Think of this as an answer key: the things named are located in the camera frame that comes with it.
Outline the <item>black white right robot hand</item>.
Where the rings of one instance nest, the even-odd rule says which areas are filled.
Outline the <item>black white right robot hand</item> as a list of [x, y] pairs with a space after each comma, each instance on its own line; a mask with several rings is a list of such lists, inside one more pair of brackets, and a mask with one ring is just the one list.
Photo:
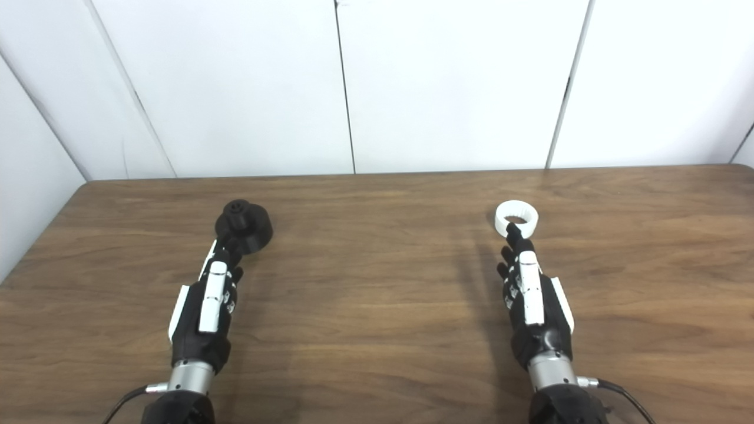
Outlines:
[[515, 223], [506, 231], [497, 271], [512, 325], [512, 354], [524, 368], [544, 352], [572, 359], [574, 317], [560, 279], [541, 270], [533, 242]]

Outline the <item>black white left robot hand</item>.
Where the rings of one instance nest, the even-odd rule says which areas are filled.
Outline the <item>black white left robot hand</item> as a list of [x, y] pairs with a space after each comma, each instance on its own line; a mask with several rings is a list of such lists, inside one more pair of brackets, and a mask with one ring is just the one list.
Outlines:
[[183, 285], [168, 326], [173, 366], [198, 360], [219, 374], [227, 364], [232, 344], [229, 330], [236, 309], [237, 285], [243, 276], [243, 255], [237, 240], [216, 237], [199, 279]]

